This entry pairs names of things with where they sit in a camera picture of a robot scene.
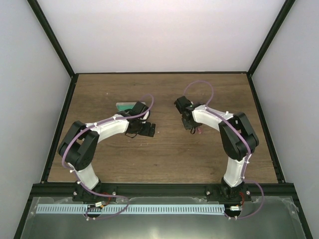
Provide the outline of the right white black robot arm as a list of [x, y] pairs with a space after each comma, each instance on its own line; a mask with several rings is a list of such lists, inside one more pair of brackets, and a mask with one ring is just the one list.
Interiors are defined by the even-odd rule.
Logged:
[[259, 145], [259, 139], [243, 112], [231, 114], [214, 110], [205, 104], [193, 104], [185, 96], [175, 100], [186, 130], [195, 131], [203, 124], [220, 133], [223, 149], [228, 156], [227, 167], [221, 179], [220, 191], [224, 199], [234, 200], [245, 180], [249, 160]]

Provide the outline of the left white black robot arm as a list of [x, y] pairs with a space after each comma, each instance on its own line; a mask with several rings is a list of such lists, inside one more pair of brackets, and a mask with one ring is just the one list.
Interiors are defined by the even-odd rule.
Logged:
[[108, 119], [87, 124], [78, 120], [71, 125], [57, 152], [62, 157], [62, 165], [75, 173], [85, 186], [84, 195], [90, 201], [97, 201], [102, 195], [100, 180], [92, 166], [98, 143], [122, 133], [131, 138], [154, 137], [156, 124], [148, 121], [149, 116], [149, 107], [136, 102], [131, 109], [118, 111]]

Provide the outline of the pink sunglasses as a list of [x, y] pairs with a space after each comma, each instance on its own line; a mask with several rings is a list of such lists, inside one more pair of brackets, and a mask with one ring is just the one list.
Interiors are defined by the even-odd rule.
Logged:
[[198, 127], [198, 128], [196, 129], [196, 131], [197, 131], [198, 134], [202, 134], [202, 129], [201, 129], [200, 127]]

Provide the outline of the grey green glasses case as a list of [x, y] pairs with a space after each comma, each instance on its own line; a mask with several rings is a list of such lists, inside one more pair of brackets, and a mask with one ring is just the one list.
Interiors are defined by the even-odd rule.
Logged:
[[135, 114], [141, 114], [148, 109], [144, 102], [119, 102], [116, 103], [116, 108], [118, 111], [133, 111]]

